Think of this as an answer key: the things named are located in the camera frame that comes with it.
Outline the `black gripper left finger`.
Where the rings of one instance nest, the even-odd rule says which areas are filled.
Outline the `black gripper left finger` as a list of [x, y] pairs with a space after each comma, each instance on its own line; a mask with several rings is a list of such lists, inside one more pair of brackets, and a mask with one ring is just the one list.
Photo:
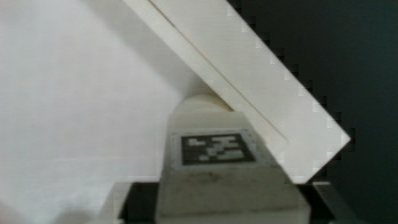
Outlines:
[[159, 186], [157, 182], [115, 184], [97, 224], [157, 224]]

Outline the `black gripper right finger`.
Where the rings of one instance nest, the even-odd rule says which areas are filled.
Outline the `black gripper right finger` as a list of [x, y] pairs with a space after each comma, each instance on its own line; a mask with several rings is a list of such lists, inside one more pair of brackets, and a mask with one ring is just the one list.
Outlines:
[[328, 181], [299, 185], [312, 205], [310, 224], [363, 224], [337, 188]]

